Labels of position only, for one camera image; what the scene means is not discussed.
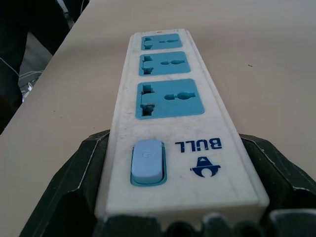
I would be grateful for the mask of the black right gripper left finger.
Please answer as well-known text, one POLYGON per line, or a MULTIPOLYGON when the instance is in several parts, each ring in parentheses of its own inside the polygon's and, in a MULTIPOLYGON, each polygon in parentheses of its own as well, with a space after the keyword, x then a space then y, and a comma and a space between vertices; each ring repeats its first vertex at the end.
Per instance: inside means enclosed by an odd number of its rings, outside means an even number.
POLYGON ((20 237, 91 237, 110 131, 90 135, 55 173, 20 237))

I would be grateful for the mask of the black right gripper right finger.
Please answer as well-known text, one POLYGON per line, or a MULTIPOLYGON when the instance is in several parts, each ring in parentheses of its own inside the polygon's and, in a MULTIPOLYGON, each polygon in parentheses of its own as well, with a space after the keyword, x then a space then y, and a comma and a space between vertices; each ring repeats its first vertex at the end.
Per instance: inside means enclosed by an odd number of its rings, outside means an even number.
POLYGON ((316 209, 316 181, 268 140, 246 134, 240 138, 270 199, 264 217, 278 209, 316 209))

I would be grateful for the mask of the white blue power strip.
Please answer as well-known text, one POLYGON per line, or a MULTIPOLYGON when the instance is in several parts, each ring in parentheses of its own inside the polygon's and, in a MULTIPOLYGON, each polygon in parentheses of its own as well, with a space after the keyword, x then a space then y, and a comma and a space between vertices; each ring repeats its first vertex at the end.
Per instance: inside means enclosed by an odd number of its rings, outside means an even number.
POLYGON ((95 207, 97 217, 259 221, 269 197, 190 35, 129 41, 95 207))

